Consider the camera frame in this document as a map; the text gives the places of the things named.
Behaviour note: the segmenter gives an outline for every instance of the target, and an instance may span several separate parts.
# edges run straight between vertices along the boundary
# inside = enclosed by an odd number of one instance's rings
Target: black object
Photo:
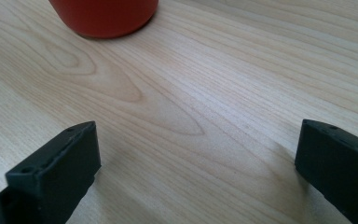
[[[0,224],[65,223],[100,167],[95,122],[66,129],[6,173]]]
[[[304,119],[295,164],[349,221],[358,223],[358,137]]]

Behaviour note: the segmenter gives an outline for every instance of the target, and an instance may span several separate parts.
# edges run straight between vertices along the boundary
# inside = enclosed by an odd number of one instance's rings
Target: wood grain
[[[349,223],[295,171],[302,119],[358,135],[358,1],[161,0],[91,40],[0,0],[0,190],[97,122],[103,168],[68,223]]]

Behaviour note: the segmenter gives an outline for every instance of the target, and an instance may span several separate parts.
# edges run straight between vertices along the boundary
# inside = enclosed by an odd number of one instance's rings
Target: light wood tabletop
[[[302,119],[358,136],[358,0],[161,0],[111,40],[0,0],[0,190],[97,123],[103,167],[68,223],[349,223],[296,172]]]

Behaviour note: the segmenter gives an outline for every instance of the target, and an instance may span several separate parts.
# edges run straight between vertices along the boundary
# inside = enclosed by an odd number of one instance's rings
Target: red cup
[[[141,28],[158,0],[49,0],[62,21],[76,33],[110,38]]]

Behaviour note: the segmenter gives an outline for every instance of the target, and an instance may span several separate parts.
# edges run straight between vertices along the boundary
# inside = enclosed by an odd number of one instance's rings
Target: red bowl
[[[127,35],[141,28],[158,0],[49,0],[62,21],[76,33],[96,38]]]

